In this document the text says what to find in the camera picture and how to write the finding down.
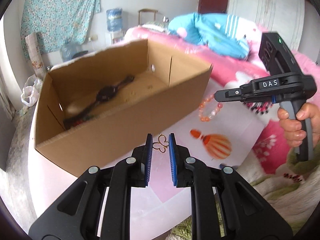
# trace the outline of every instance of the chair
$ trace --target chair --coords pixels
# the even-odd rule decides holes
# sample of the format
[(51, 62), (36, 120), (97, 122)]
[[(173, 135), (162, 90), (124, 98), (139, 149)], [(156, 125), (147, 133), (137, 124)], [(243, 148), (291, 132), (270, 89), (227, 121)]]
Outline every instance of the chair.
[(153, 21), (156, 21), (156, 14), (158, 13), (158, 10), (154, 10), (154, 9), (141, 9), (138, 11), (138, 25), (140, 25), (140, 13), (142, 12), (152, 12), (153, 13)]

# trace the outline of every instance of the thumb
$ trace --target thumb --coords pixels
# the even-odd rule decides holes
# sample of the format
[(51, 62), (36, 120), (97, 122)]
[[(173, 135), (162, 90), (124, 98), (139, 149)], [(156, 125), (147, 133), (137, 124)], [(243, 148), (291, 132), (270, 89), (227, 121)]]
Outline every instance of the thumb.
[(301, 107), (299, 112), (297, 112), (296, 116), (297, 116), (298, 120), (302, 121), (307, 118), (311, 118), (311, 119), (316, 118), (316, 117), (318, 117), (318, 113), (319, 113), (318, 106), (316, 106), (314, 104), (310, 104), (310, 103), (305, 103)]

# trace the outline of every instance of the white stripes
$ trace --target white stripes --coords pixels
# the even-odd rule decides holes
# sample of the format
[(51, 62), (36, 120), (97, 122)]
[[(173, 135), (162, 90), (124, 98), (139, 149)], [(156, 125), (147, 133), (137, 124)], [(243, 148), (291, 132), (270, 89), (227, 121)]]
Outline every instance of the white stripes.
[(239, 17), (235, 16), (235, 15), (230, 15), (229, 14), (228, 17), (227, 17), (226, 29), (225, 29), (224, 33), (228, 37), (231, 37), (232, 39), (235, 37), (235, 34), (236, 34), (238, 20), (239, 20)]
[(238, 20), (238, 17), (236, 16), (236, 17), (235, 17), (235, 24), (233, 25), (232, 38), (234, 38), (234, 37), (235, 37), (236, 27), (237, 27), (237, 20)]
[(228, 14), (228, 17), (227, 17), (226, 30), (225, 30), (225, 32), (224, 32), (225, 34), (227, 34), (229, 20), (230, 20), (230, 14)]
[(231, 22), (230, 22), (230, 28), (229, 28), (229, 37), (230, 37), (230, 35), (231, 35), (231, 28), (232, 28), (232, 23), (233, 23), (233, 15), (231, 16)]

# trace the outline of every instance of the beaded bracelet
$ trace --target beaded bracelet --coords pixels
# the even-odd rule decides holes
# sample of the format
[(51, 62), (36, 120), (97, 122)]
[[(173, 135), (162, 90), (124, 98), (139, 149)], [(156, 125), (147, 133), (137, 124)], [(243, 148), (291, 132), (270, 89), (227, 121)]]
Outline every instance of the beaded bracelet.
[(204, 107), (207, 103), (211, 101), (211, 99), (214, 99), (214, 94), (204, 99), (199, 106), (199, 117), (201, 122), (209, 122), (214, 116), (216, 116), (220, 112), (220, 109), (223, 108), (223, 104), (218, 103), (217, 107), (214, 110), (212, 110), (208, 116), (203, 116)]

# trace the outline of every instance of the wall outlet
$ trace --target wall outlet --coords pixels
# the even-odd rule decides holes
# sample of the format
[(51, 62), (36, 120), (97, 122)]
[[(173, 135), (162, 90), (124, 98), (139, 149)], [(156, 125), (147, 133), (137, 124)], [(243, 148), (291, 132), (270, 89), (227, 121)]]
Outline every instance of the wall outlet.
[(94, 34), (88, 38), (88, 41), (96, 41), (98, 39), (98, 35)]

